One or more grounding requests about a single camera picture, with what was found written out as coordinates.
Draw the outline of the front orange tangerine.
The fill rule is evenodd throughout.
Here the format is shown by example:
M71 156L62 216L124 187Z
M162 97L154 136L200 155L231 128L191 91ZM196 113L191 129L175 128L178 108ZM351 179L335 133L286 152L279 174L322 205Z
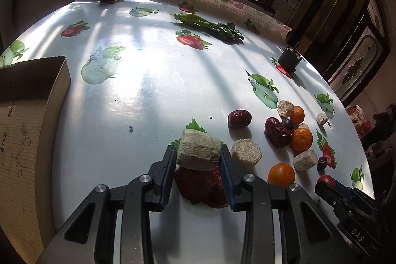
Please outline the front orange tangerine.
M287 188L295 182L295 171L286 163L274 165L268 173L267 183L280 188Z

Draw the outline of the small beige chunk hidden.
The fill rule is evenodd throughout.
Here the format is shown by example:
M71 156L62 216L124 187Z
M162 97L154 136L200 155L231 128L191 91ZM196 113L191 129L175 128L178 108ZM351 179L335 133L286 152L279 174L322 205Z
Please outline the small beige chunk hidden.
M305 123L299 125L299 129L309 129L309 126Z

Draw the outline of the green leafy vegetable bunch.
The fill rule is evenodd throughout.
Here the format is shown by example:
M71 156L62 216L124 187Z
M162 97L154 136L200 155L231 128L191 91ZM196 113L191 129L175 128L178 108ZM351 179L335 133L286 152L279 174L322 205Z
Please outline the green leafy vegetable bunch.
M244 36L234 23L211 22L194 13L171 14L180 24L194 27L227 44L242 44Z

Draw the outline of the dark purple plum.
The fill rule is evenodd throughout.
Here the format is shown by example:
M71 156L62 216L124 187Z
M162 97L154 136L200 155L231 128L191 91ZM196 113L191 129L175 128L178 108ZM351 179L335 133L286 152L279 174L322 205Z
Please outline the dark purple plum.
M290 132L290 134L293 134L294 124L291 122L290 119L282 120L281 124Z

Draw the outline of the cardboard box tray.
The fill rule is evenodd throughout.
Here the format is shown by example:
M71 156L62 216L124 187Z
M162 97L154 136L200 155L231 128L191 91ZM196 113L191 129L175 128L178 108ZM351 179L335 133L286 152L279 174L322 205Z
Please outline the cardboard box tray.
M64 56L1 68L1 228L26 263L56 233L52 157L70 85Z

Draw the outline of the middle orange tangerine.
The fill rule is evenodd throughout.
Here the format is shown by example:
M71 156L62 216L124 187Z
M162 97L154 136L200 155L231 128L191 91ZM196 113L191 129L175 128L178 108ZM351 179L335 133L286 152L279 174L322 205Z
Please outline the middle orange tangerine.
M301 153L307 151L312 143L313 135L311 131L306 128L298 128L293 133L290 146L294 151Z

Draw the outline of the speckled beige cylinder chunk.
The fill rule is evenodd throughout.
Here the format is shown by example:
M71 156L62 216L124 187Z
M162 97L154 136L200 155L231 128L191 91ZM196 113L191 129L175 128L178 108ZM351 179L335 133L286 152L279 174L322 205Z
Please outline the speckled beige cylinder chunk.
M262 151L257 143L250 139L239 139L234 142L231 157L250 171L262 159Z

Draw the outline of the round dark red date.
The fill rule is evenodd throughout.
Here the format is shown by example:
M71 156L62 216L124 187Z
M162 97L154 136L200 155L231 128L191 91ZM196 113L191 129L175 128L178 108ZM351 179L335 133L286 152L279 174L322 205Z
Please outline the round dark red date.
M244 109L238 109L232 111L227 116L227 124L228 127L233 129L242 129L244 127L248 127L252 120L252 115L249 111Z

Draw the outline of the black cup container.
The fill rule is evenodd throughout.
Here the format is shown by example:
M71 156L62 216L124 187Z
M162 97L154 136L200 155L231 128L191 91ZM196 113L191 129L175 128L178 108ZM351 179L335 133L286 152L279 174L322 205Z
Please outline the black cup container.
M278 58L278 63L286 72L291 74L295 72L297 65L302 59L303 56L297 50L287 46Z

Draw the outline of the long dark red date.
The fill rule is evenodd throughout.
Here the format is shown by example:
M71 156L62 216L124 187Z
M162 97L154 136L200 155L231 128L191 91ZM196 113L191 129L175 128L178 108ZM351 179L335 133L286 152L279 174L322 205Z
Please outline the long dark red date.
M276 118L267 118L264 124L264 133L271 143L278 148L286 147L292 141L290 131Z

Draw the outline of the beige chunk near tangerines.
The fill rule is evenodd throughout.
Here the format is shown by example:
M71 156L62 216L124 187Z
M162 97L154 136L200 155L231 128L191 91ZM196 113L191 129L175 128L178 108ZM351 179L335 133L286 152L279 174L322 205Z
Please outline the beige chunk near tangerines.
M289 118L294 114L294 104L287 100L280 100L276 109L282 118Z

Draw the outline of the large beige cylinder chunk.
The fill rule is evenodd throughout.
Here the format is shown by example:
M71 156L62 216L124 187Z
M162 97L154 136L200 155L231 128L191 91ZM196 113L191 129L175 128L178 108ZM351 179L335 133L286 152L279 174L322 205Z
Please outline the large beige cylinder chunk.
M177 163L194 171L211 171L220 162L221 141L194 129L185 129L177 150Z

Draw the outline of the far orange tangerine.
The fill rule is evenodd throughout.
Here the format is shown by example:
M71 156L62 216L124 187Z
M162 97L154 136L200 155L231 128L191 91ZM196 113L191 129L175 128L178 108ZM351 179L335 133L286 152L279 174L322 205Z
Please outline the far orange tangerine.
M305 111L300 106L295 106L293 108L293 114L290 116L290 121L294 125L300 125L304 122L305 119Z

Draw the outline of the red tomato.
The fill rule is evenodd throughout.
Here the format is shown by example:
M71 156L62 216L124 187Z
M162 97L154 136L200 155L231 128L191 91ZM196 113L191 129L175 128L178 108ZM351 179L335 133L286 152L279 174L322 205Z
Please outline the red tomato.
M332 176L330 176L330 175L321 175L317 180L317 183L320 183L320 182L325 182L325 183L327 183L327 185L329 185L332 188L336 187L336 182L335 182L334 178L332 178Z

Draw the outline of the orange tangerine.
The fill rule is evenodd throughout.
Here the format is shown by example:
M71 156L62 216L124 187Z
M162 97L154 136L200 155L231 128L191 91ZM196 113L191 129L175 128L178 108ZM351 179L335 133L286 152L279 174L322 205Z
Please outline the orange tangerine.
M300 106L295 106L293 108L293 114L290 116L290 121L294 125L300 125L304 122L305 119L305 111Z
M295 171L286 163L274 165L268 173L267 183L280 188L287 188L295 182Z
M293 133L290 146L294 151L301 153L307 151L312 143L313 135L311 131L306 128L298 128Z

